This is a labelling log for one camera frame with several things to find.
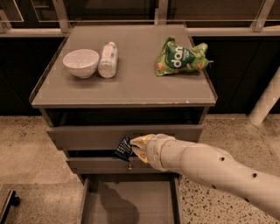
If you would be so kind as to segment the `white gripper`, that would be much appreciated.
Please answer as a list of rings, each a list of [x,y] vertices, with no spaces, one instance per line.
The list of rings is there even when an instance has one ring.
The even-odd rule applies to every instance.
[[[133,152],[144,162],[150,163],[150,165],[161,172],[175,172],[174,167],[163,164],[162,152],[165,144],[168,142],[174,142],[176,140],[173,136],[167,136],[165,134],[149,134],[145,136],[138,136],[130,140],[130,144],[133,145]],[[137,146],[145,146],[145,151],[141,150]]]

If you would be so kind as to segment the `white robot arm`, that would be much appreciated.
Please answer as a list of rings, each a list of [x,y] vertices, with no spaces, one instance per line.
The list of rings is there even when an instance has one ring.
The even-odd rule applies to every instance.
[[[280,178],[237,162],[228,152],[164,134],[130,141],[139,158],[161,172],[175,172],[196,184],[232,194],[280,220]]]

